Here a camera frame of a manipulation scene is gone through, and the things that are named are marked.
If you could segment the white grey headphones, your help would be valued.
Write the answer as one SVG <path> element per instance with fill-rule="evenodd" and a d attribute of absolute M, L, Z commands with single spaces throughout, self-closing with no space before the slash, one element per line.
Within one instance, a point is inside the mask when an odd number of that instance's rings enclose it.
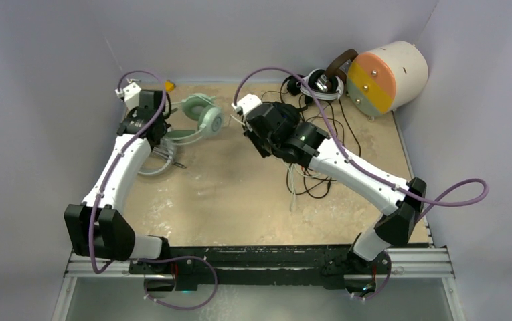
<path fill-rule="evenodd" d="M 153 148 L 149 158 L 139 169 L 138 174 L 144 177 L 155 177 L 162 175 L 173 167 L 186 169 L 187 166 L 177 160 L 178 154 L 178 145 L 163 140 L 159 146 Z"/>

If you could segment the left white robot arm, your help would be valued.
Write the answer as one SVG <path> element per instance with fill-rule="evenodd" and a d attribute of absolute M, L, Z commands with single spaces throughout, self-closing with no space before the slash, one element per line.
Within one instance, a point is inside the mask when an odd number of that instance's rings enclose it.
<path fill-rule="evenodd" d="M 166 239 L 137 233 L 122 215 L 138 171 L 166 135 L 163 110 L 170 102 L 162 90 L 122 91 L 129 107 L 118 125 L 112 154 L 92 190 L 79 204 L 69 204 L 64 220 L 73 252 L 94 259 L 145 259 L 156 274 L 171 267 L 163 250 Z"/>

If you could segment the mint green headphones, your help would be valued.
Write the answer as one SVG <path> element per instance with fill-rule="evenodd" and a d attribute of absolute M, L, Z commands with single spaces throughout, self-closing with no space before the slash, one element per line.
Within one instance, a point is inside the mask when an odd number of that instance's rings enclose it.
<path fill-rule="evenodd" d="M 224 113 L 216 104 L 215 96 L 194 93 L 182 100 L 181 111 L 196 122 L 195 130 L 170 130 L 163 137 L 175 146 L 193 144 L 216 136 L 224 125 Z"/>

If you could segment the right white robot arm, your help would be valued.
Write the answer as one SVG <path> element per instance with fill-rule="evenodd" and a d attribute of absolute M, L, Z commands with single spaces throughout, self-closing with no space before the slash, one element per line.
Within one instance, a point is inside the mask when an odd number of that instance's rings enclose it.
<path fill-rule="evenodd" d="M 327 131 L 301 121 L 289 104 L 263 102 L 249 94 L 234 110 L 244 117 L 244 136 L 261 157 L 273 156 L 331 177 L 380 211 L 379 221 L 357 237 L 347 255 L 352 270 L 364 272 L 387 248 L 408 243 L 421 205 L 399 189 L 421 196 L 425 182 L 396 177 L 352 154 Z"/>

